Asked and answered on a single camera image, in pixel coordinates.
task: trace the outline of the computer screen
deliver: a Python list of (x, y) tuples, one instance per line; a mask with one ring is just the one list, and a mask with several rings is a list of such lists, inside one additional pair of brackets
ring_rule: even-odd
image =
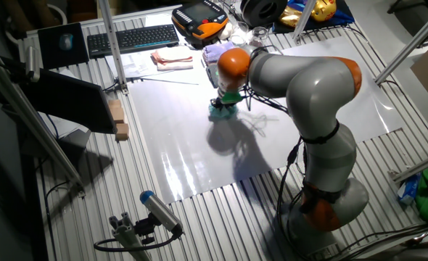
[[(25, 74), (25, 64), (3, 58), (12, 72)], [(21, 83), (20, 87), (33, 107), (86, 126), (97, 133), (116, 133), (110, 108), (100, 86), (86, 81), (40, 69), (36, 83)]]

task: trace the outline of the black cable tie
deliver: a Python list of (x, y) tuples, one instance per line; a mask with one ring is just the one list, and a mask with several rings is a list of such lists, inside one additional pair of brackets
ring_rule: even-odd
[(298, 140), (298, 143), (293, 147), (293, 149), (288, 154), (288, 158), (287, 158), (287, 166), (288, 167), (291, 164), (293, 164), (293, 162), (295, 162), (296, 157), (298, 156), (298, 150), (300, 149), (301, 140), (302, 140), (302, 138), (300, 138)]
[(339, 122), (337, 120), (337, 125), (335, 128), (331, 131), (331, 133), (324, 137), (318, 137), (318, 138), (304, 138), (301, 136), (301, 139), (307, 143), (307, 144), (325, 144), (329, 139), (331, 139), (335, 134), (337, 134), (339, 129)]

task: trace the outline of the black keyboard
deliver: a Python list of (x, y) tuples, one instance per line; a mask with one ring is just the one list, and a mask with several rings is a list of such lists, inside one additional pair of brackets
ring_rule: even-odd
[[(175, 46), (178, 43), (176, 29), (173, 25), (157, 25), (125, 30), (117, 32), (116, 36), (118, 37), (121, 54)], [(112, 54), (110, 41), (106, 33), (88, 36), (86, 40), (89, 44), (90, 59)]]

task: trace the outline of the glass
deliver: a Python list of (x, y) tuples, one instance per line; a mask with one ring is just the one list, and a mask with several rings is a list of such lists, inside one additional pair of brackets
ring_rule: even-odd
[(234, 25), (230, 41), (235, 46), (244, 46), (247, 43), (248, 25), (245, 22), (238, 22)]
[(263, 27), (256, 27), (251, 31), (251, 39), (248, 43), (251, 46), (261, 47), (264, 46), (263, 41), (269, 36), (269, 31)]

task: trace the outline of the slotted aluminum table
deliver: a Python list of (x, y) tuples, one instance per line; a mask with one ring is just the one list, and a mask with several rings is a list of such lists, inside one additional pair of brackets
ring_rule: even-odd
[[(141, 28), (147, 15), (170, 12), (172, 8), (174, 7), (119, 15), (114, 17), (114, 22), (118, 30)], [(82, 28), (85, 39), (89, 35), (106, 33), (102, 20), (82, 22)], [(344, 36), (358, 50), (375, 78), (385, 63), (371, 44), (357, 32), (361, 31), (357, 23), (350, 28), (352, 29), (334, 28), (307, 34), (299, 44)], [(290, 34), (270, 34), (265, 44), (274, 44), (280, 49), (295, 45)], [(35, 31), (29, 32), (28, 37), (20, 41), (22, 61), (24, 50), (28, 46), (40, 49)], [(78, 78), (96, 83), (102, 88), (113, 83), (108, 66), (102, 58), (68, 68)], [(351, 176), (366, 186), (370, 201), (356, 220), (334, 233), (344, 245), (373, 232), (391, 231), (421, 222), (415, 207), (403, 208), (398, 203), (397, 188), (390, 180), (388, 171), (402, 172), (408, 166), (426, 159), (428, 131), (422, 122), (423, 118), (409, 104), (409, 98), (401, 89), (391, 83), (383, 83), (382, 89), (399, 111), (406, 126), (402, 130), (358, 145), (357, 162)], [(58, 189), (48, 198), (49, 209), (52, 210), (52, 238), (58, 260), (132, 260), (127, 253), (95, 251), (93, 243), (112, 238), (108, 223), (110, 216), (119, 217), (122, 212), (128, 212), (133, 221), (146, 218), (148, 212), (139, 202), (139, 195), (145, 190), (156, 193), (159, 191), (133, 102), (120, 91), (110, 95), (122, 101), (131, 129), (130, 138), (117, 142), (114, 135), (92, 133), (78, 166), (86, 196), (80, 197), (74, 188), (69, 188), (70, 193), (67, 189)], [(44, 190), (48, 191), (65, 180), (64, 174), (51, 161), (46, 162), (41, 171), (36, 173), (40, 195), (43, 195)], [(274, 233), (271, 227), (282, 173), (283, 170), (274, 170), (170, 204), (169, 208), (183, 222), (186, 234), (181, 240), (168, 246), (149, 251), (152, 259), (298, 260), (284, 237), (280, 233)], [(287, 179), (289, 189), (285, 191), (285, 201), (289, 201), (291, 195), (298, 192), (301, 182), (302, 175), (294, 166)], [(54, 260), (43, 201), (41, 206), (49, 259)], [(155, 232), (157, 242), (163, 242), (169, 236), (164, 228), (158, 228)]]

